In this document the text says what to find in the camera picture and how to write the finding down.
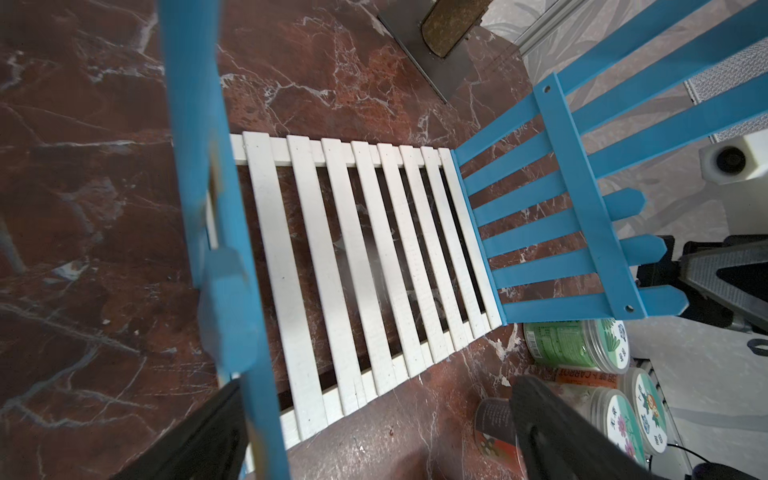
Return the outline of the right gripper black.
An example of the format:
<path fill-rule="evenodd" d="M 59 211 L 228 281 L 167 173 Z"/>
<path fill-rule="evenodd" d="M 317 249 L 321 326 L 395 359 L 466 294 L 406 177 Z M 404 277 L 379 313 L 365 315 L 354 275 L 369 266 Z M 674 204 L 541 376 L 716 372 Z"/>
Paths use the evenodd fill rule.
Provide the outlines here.
<path fill-rule="evenodd" d="M 675 239 L 661 260 L 638 267 L 641 287 L 670 285 L 682 291 L 688 307 L 681 316 L 740 332 L 767 331 L 767 237 L 731 235 L 721 242 L 689 241 L 672 258 Z"/>

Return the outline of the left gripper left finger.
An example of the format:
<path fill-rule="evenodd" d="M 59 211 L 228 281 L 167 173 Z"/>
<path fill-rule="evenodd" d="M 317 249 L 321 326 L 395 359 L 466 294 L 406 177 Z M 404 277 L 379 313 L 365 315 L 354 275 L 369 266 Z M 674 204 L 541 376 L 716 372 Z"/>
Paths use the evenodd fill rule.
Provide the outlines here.
<path fill-rule="evenodd" d="M 240 381 L 227 383 L 116 479 L 238 479 L 248 445 Z"/>

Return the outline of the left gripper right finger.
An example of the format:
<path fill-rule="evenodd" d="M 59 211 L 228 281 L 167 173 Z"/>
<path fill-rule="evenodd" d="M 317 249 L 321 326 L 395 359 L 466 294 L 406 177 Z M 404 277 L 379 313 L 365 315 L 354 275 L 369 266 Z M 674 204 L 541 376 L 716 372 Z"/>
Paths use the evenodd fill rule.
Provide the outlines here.
<path fill-rule="evenodd" d="M 541 380 L 519 377 L 509 399 L 530 479 L 654 479 Z"/>

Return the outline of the clear seed container red label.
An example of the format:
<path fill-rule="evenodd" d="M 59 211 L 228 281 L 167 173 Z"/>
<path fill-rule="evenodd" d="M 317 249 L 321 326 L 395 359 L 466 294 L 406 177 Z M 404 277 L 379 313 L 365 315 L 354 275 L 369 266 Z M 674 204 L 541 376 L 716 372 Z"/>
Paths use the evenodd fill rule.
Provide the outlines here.
<path fill-rule="evenodd" d="M 474 439 L 481 454 L 510 469 L 520 467 L 519 449 L 510 403 L 485 398 L 475 412 Z"/>

